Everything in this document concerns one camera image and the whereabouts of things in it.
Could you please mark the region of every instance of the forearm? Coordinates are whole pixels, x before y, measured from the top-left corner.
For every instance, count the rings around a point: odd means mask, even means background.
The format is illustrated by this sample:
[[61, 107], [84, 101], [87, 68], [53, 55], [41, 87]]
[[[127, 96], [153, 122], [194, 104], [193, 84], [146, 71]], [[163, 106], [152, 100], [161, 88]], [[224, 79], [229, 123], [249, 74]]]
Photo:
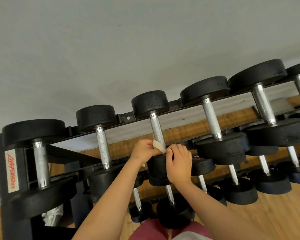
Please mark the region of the forearm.
[[176, 188], [189, 202], [215, 240], [270, 239], [251, 222], [235, 214], [193, 183], [183, 183]]
[[79, 227], [73, 240], [120, 238], [134, 182], [140, 165], [128, 160], [116, 179]]

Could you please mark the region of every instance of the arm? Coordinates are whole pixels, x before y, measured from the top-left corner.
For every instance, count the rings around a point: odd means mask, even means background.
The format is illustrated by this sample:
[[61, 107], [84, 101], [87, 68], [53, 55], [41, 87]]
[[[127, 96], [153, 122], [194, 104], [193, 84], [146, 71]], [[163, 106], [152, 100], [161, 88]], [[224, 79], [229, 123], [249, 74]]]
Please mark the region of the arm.
[[140, 167], [161, 154], [151, 140], [140, 140], [116, 179], [85, 218], [72, 240], [115, 240], [120, 238], [132, 189]]
[[251, 222], [195, 186], [191, 182], [191, 163], [192, 155], [185, 146], [173, 144], [167, 149], [168, 179], [189, 202], [215, 240], [271, 239]]

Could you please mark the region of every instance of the person's left arm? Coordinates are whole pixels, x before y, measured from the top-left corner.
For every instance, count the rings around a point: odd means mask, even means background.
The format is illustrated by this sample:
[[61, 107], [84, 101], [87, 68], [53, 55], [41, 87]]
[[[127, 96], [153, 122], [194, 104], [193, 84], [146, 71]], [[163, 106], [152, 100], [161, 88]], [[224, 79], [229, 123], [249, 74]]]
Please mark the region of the person's left arm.
[[151, 140], [138, 141], [131, 157], [85, 218], [72, 240], [119, 239], [138, 171], [152, 156], [161, 153], [153, 147]]

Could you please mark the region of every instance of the person's left hand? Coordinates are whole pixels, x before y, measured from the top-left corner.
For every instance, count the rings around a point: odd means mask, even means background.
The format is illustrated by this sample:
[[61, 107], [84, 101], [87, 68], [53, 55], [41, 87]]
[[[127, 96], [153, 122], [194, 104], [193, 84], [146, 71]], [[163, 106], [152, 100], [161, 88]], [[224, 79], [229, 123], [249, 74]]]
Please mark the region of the person's left hand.
[[142, 166], [152, 156], [162, 154], [158, 148], [153, 147], [153, 141], [148, 139], [139, 140], [133, 148], [129, 160], [134, 160]]

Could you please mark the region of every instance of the person's right arm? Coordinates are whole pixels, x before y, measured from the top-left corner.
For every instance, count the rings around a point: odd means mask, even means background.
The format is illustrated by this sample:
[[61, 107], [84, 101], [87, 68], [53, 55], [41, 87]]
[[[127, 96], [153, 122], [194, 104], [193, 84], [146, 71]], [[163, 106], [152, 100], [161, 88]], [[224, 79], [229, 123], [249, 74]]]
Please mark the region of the person's right arm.
[[185, 146], [172, 144], [167, 149], [167, 175], [189, 202], [215, 240], [270, 240], [251, 222], [199, 189], [191, 181], [192, 155]]

